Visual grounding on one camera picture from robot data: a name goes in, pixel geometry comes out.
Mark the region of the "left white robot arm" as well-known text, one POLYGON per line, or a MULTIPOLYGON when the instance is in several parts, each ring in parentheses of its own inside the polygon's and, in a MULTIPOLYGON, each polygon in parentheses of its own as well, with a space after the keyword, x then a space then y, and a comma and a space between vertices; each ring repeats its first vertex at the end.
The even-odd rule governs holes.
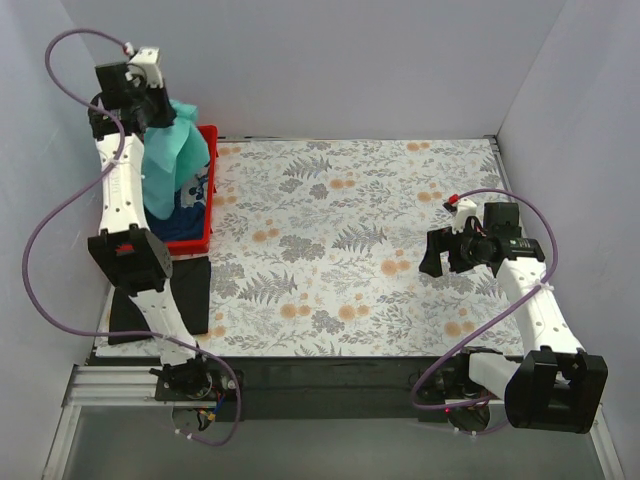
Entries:
POLYGON ((103 213, 88 250, 116 291, 138 309, 153 337, 162 367, 153 370, 162 384, 200 400, 213 377, 197 342, 187 330, 171 291, 173 263, 168 247, 148 225, 143 202, 142 135, 149 120, 166 121, 140 79, 104 86, 90 102, 90 125, 104 178, 103 213))

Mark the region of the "mint green t-shirt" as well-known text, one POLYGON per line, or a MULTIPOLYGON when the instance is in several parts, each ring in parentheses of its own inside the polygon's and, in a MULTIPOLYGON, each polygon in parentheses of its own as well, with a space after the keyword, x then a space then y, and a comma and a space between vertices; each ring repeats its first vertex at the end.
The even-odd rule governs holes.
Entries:
POLYGON ((176 112, 166 128, 148 128, 143 136, 143 201, 151 215, 168 219, 174 194, 210 160, 208 144, 196 126, 198 107, 170 101, 176 112))

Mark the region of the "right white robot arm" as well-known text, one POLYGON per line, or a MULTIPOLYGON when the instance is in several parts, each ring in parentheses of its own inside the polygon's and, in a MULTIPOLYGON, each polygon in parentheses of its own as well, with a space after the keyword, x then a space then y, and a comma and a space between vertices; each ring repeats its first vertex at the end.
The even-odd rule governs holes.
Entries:
POLYGON ((454 389, 469 398, 486 390, 503 400, 516 428, 588 433, 608 367, 570 330, 548 283, 539 243, 522 237, 510 220, 483 227, 469 217, 460 231, 447 227, 428 233, 420 272, 442 276, 443 254, 453 273, 490 268, 511 304, 524 350, 515 362, 490 349, 463 349, 461 366, 452 373, 454 389))

